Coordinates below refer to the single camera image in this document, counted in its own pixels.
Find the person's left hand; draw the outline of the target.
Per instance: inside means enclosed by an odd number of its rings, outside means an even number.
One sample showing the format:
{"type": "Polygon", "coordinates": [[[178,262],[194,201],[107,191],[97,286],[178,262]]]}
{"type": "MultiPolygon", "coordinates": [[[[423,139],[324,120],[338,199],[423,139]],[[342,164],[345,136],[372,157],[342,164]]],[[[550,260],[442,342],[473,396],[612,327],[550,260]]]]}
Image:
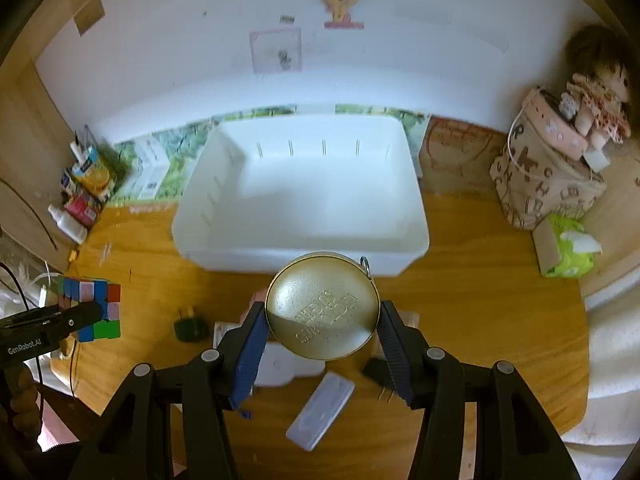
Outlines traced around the person's left hand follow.
{"type": "Polygon", "coordinates": [[[1,409],[1,430],[8,436],[16,452],[29,456],[41,452],[38,438],[41,434],[39,393],[28,368],[21,371],[16,386],[12,388],[9,414],[1,409]]]}

